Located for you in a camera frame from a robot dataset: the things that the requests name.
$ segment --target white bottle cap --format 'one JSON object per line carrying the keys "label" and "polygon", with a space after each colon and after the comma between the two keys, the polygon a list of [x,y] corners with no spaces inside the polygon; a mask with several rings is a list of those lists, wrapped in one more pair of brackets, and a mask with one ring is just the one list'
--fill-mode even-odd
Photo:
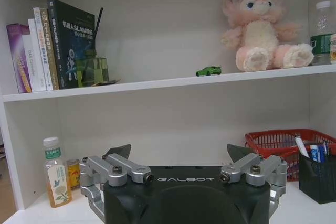
{"label": "white bottle cap", "polygon": [[44,147],[53,147],[59,144],[59,140],[58,137],[56,136],[52,136],[52,137],[48,137],[43,139],[43,146]]}
{"label": "white bottle cap", "polygon": [[331,6],[331,3],[330,3],[329,0],[327,0],[327,1],[322,1],[322,2],[318,2],[318,3],[316,4],[316,9],[318,10],[318,9],[328,8],[328,7],[330,7],[330,6]]}

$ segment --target book spine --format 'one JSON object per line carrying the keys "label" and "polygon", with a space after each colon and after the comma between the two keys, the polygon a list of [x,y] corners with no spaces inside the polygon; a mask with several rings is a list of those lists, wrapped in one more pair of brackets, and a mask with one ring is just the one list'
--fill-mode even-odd
{"label": "book spine", "polygon": [[15,71],[16,83],[19,93],[31,92],[31,86],[28,75],[28,67],[25,56],[25,49],[22,40],[22,31],[20,24],[7,26],[9,46],[12,53],[12,61]]}
{"label": "book spine", "polygon": [[43,71],[43,64],[42,64],[42,57],[40,52],[40,45],[38,42],[38,36],[37,36],[37,30],[36,30],[36,24],[35,20],[33,18],[30,18],[28,20],[29,30],[30,30],[30,38],[31,43],[33,46],[33,56],[35,59],[35,65],[36,65],[36,76],[38,79],[38,85],[40,91],[46,91],[46,79],[44,77],[44,71]]}
{"label": "book spine", "polygon": [[48,9],[41,8],[40,11],[41,11],[42,25],[44,29],[44,39],[45,39],[46,48],[47,48],[47,57],[48,57],[48,62],[49,62],[51,81],[53,83],[52,88],[53,90],[58,90],[59,85],[58,85],[57,70],[56,70],[56,63],[55,63],[54,47],[52,46],[53,40],[51,38]]}
{"label": "book spine", "polygon": [[31,90],[32,92],[36,92],[39,91],[39,85],[36,75],[36,64],[34,59],[32,39],[30,38],[30,35],[22,35],[22,40],[23,40],[23,47],[25,49],[30,86],[32,88]]}
{"label": "book spine", "polygon": [[35,23],[36,23],[38,42],[39,42],[39,45],[40,45],[40,52],[41,52],[41,57],[42,57],[44,77],[46,79],[47,90],[51,91],[51,90],[53,90],[52,89],[53,85],[52,85],[52,81],[51,81],[51,74],[50,74],[49,62],[48,62],[48,57],[47,57],[46,42],[44,40],[41,12],[40,12],[39,7],[34,7],[33,10],[34,10],[34,17],[35,17]]}
{"label": "book spine", "polygon": [[48,0],[48,10],[49,10],[49,23],[50,23],[51,37],[52,37],[52,43],[54,46],[58,83],[61,89],[66,89],[67,86],[66,86],[65,79],[64,79],[66,70],[63,67],[63,62],[62,62],[59,28],[58,28],[56,7],[55,7],[54,0]]}

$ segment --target black book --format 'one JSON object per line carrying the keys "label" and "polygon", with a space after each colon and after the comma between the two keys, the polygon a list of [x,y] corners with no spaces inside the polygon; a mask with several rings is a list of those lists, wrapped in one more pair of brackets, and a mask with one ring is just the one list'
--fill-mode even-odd
{"label": "black book", "polygon": [[59,87],[78,87],[77,59],[94,48],[94,15],[60,0],[48,0],[50,29],[54,44]]}

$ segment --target wooden floor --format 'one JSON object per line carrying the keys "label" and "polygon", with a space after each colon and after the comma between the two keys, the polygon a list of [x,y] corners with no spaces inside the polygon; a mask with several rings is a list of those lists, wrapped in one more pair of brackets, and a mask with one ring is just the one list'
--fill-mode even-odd
{"label": "wooden floor", "polygon": [[16,212],[6,158],[0,159],[0,223]]}

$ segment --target red basket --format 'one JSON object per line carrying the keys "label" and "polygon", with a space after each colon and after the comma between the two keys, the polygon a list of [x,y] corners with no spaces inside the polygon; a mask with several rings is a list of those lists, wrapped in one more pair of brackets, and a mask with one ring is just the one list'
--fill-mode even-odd
{"label": "red basket", "polygon": [[287,181],[299,180],[299,149],[295,142],[295,135],[299,134],[304,143],[329,143],[331,153],[336,154],[336,139],[318,131],[309,129],[272,130],[247,133],[247,144],[264,158],[270,155],[283,157],[288,163]]}

